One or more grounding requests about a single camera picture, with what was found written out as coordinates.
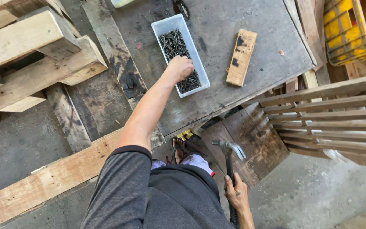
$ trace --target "shirt sleeve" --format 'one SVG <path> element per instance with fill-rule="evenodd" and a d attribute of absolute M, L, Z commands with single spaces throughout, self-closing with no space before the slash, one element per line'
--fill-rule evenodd
<path fill-rule="evenodd" d="M 99 174 L 82 229 L 141 228 L 152 157 L 136 145 L 116 149 Z"/>

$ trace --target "claw hammer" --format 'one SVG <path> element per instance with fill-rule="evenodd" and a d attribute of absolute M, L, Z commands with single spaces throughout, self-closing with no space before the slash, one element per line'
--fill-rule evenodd
<path fill-rule="evenodd" d="M 234 170 L 233 170 L 233 164 L 231 160 L 231 154 L 234 151 L 238 158 L 240 160 L 244 160 L 247 156 L 245 156 L 244 152 L 242 151 L 241 147 L 235 143 L 228 140 L 220 140 L 220 139 L 214 139 L 211 142 L 213 145 L 219 145 L 221 148 L 222 153 L 224 153 L 225 156 L 225 163 L 227 167 L 227 175 L 231 178 L 233 182 L 233 186 L 235 186 L 235 180 L 234 180 Z M 240 222 L 238 221 L 238 213 L 237 210 L 229 203 L 230 207 L 230 222 L 236 227 L 240 227 Z"/>

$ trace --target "hammer head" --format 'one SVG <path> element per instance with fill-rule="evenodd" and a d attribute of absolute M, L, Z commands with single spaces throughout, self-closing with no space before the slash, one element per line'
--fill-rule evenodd
<path fill-rule="evenodd" d="M 224 154 L 231 154 L 231 152 L 234 151 L 240 160 L 243 161 L 245 158 L 247 158 L 245 153 L 242 151 L 241 147 L 235 142 L 228 140 L 214 139 L 211 143 L 213 145 L 219 145 Z"/>

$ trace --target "plastic bin of nails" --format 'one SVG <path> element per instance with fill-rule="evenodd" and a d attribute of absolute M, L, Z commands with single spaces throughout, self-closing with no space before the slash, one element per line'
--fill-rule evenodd
<path fill-rule="evenodd" d="M 176 89 L 181 98 L 204 90 L 210 86 L 210 81 L 201 63 L 194 46 L 186 21 L 182 14 L 152 23 L 156 39 L 165 57 L 166 63 L 177 56 L 187 56 L 193 60 L 194 72 L 185 81 L 176 84 Z"/>

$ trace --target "gray t-shirt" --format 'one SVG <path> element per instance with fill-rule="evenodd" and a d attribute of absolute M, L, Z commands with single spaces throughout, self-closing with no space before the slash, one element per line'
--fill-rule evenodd
<path fill-rule="evenodd" d="M 234 228 L 205 170 L 167 165 L 151 171 L 151 164 L 141 146 L 116 149 L 100 172 L 81 228 Z"/>

